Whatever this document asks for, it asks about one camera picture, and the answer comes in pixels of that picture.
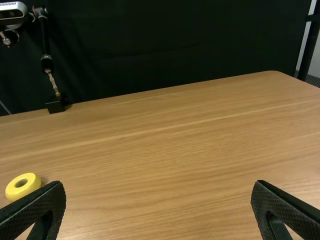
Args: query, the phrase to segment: metal pole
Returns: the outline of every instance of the metal pole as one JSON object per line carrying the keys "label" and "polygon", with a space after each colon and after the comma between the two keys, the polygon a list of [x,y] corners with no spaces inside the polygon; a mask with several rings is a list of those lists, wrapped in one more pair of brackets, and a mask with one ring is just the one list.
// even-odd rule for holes
{"label": "metal pole", "polygon": [[[319,1],[320,0],[317,0],[315,3],[314,13],[313,13],[314,16],[317,16],[320,14]],[[307,78],[307,75],[309,72],[312,56],[314,54],[315,47],[317,44],[319,31],[320,31],[320,21],[319,20],[312,21],[311,25],[310,25],[308,38],[306,40],[304,52],[303,52],[303,57],[302,57],[301,65],[300,65],[299,74],[297,77],[298,79],[300,79],[304,82],[306,81],[306,78]]]}

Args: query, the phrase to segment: camera mount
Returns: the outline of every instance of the camera mount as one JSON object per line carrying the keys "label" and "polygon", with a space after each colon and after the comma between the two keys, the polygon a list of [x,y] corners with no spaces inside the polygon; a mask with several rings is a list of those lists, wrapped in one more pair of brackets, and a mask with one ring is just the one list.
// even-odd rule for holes
{"label": "camera mount", "polygon": [[32,7],[32,12],[22,2],[7,2],[0,4],[0,37],[2,45],[11,48],[19,40],[20,32],[27,23],[33,23],[38,19],[41,30],[42,56],[41,70],[48,75],[52,84],[54,95],[46,102],[46,108],[50,114],[64,112],[68,105],[68,98],[61,93],[57,87],[54,73],[54,62],[52,60],[48,33],[48,11],[44,6]]}

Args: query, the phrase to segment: cable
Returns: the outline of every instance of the cable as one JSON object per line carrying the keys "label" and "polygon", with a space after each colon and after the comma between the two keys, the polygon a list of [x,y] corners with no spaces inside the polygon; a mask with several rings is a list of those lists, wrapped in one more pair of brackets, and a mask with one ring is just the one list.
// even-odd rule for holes
{"label": "cable", "polygon": [[9,114],[12,115],[12,113],[9,111],[9,109],[4,105],[4,103],[0,100],[0,105],[3,107],[3,109]]}

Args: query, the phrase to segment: camera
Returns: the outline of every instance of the camera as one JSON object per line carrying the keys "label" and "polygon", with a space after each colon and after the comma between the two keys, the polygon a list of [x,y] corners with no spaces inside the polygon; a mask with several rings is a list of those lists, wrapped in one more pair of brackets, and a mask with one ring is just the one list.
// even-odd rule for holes
{"label": "camera", "polygon": [[31,14],[23,2],[0,3],[0,37],[2,45],[7,48],[14,46],[19,40],[21,26],[30,19]]}
{"label": "camera", "polygon": [[22,19],[27,14],[28,7],[21,1],[0,3],[0,22],[4,20]]}

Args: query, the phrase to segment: tape roll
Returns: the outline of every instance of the tape roll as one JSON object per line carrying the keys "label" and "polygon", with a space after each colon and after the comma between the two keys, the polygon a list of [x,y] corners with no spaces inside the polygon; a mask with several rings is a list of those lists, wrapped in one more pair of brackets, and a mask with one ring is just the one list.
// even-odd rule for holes
{"label": "tape roll", "polygon": [[14,178],[5,188],[6,198],[14,202],[41,187],[41,178],[32,172]]}

